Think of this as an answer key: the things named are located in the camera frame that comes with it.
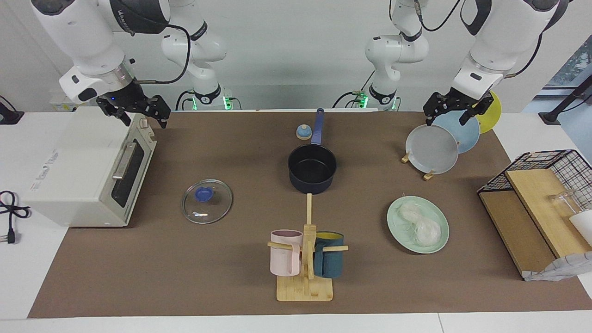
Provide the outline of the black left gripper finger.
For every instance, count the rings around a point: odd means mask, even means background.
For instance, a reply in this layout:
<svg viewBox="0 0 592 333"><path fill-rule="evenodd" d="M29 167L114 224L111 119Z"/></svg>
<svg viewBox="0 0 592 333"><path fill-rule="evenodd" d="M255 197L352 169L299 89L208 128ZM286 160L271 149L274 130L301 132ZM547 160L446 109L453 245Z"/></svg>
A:
<svg viewBox="0 0 592 333"><path fill-rule="evenodd" d="M482 97L480 101L478 101L478 103L469 106L459 118L459 123L461 126L465 126L465 124L467 124L467 122L476 115L484 115L490 108L493 101L494 97L490 92L488 92L484 95L484 97Z"/></svg>
<svg viewBox="0 0 592 333"><path fill-rule="evenodd" d="M423 112L425 114L425 123L431 126L435 118L438 116L438 93L434 92L423 105Z"/></svg>

